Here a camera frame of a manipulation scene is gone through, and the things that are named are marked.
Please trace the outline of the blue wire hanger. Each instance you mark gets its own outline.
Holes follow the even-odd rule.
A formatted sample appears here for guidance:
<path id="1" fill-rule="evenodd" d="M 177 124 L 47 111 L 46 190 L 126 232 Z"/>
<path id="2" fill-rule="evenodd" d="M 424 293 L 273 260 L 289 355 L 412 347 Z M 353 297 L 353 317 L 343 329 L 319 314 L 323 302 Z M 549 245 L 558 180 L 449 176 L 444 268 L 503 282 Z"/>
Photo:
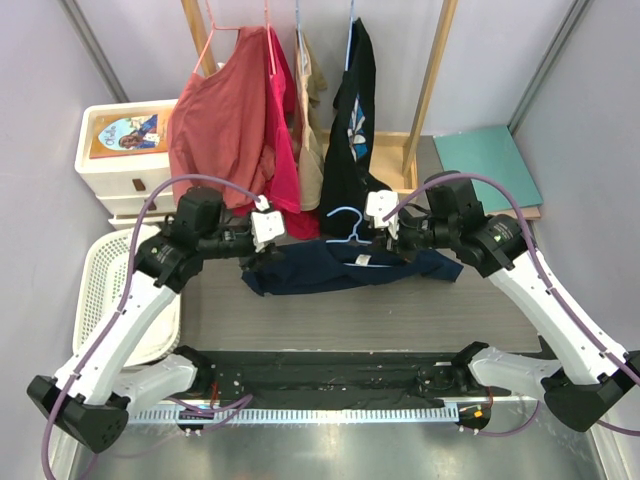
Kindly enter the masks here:
<path id="1" fill-rule="evenodd" d="M 375 244 L 375 241 L 378 240 L 378 237 L 374 236 L 370 239 L 365 239 L 360 236 L 359 228 L 361 224 L 364 222 L 364 214 L 360 210 L 351 206 L 341 206 L 328 212 L 325 215 L 325 217 L 331 218 L 339 213 L 345 213 L 345 212 L 352 213 L 356 216 L 356 220 L 352 224 L 349 234 L 344 238 L 328 239 L 326 240 L 326 243 L 327 244 L 343 244 L 343 245 L 353 244 L 353 245 L 372 247 Z M 351 262 L 345 262 L 344 265 L 349 267 L 369 268 L 369 269 L 391 268 L 391 265 L 389 264 L 380 264 L 380 263 L 371 262 L 370 257 L 371 257 L 370 254 L 359 254 L 355 260 Z"/>

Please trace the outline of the navy blue t shirt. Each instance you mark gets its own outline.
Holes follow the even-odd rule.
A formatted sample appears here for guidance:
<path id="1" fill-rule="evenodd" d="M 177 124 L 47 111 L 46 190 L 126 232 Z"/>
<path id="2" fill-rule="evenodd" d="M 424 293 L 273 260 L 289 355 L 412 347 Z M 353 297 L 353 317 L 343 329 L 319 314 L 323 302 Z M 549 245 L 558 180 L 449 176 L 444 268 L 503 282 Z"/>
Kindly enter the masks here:
<path id="1" fill-rule="evenodd" d="M 416 275 L 454 283 L 463 270 L 461 264 L 433 250 L 420 251 L 409 260 L 362 244 L 316 240 L 284 245 L 279 251 L 278 260 L 242 274 L 254 293 L 325 293 L 386 285 Z"/>

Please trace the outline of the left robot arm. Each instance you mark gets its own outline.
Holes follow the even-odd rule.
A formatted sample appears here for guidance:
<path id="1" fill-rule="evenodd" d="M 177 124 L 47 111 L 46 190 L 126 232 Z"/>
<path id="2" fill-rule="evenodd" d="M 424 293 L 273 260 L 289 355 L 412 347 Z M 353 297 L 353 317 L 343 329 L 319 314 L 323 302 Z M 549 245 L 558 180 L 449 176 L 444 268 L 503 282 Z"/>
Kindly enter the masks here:
<path id="1" fill-rule="evenodd" d="M 136 251 L 119 302 L 77 354 L 53 376 L 36 376 L 27 388 L 49 428 L 58 427 L 99 454 L 139 412 L 175 394 L 200 399 L 211 391 L 210 361 L 186 346 L 133 375 L 122 369 L 151 324 L 205 261 L 239 258 L 252 266 L 274 253 L 285 224 L 265 197 L 259 197 L 245 224 L 223 223 L 225 209 L 219 191 L 193 188 L 158 233 L 133 242 Z"/>

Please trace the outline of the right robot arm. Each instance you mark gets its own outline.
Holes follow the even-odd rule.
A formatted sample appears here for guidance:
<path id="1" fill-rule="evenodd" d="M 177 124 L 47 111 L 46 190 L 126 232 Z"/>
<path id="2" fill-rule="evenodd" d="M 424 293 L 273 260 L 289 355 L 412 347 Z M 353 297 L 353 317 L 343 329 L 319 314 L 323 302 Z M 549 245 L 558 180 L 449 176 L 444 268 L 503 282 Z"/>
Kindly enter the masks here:
<path id="1" fill-rule="evenodd" d="M 451 380 L 465 395 L 493 387 L 543 403 L 555 418 L 586 432 L 639 383 L 639 354 L 609 336 L 552 274 L 514 197 L 474 173 L 430 177 L 418 193 L 429 212 L 401 215 L 408 205 L 391 190 L 374 191 L 365 214 L 383 247 L 398 254 L 448 249 L 519 308 L 552 358 L 510 354 L 473 342 L 451 360 Z"/>

